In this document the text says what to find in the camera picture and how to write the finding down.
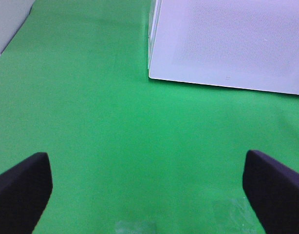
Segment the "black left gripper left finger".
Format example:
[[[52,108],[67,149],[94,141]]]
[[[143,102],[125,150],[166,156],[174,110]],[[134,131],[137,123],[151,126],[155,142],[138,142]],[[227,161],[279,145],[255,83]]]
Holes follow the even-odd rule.
[[[53,189],[47,153],[38,152],[0,174],[0,234],[31,234]]]

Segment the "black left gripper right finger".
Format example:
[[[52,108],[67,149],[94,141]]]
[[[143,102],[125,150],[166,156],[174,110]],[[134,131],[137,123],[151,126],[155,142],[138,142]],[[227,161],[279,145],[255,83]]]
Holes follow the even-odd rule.
[[[243,190],[267,234],[299,234],[299,173],[261,151],[249,150]]]

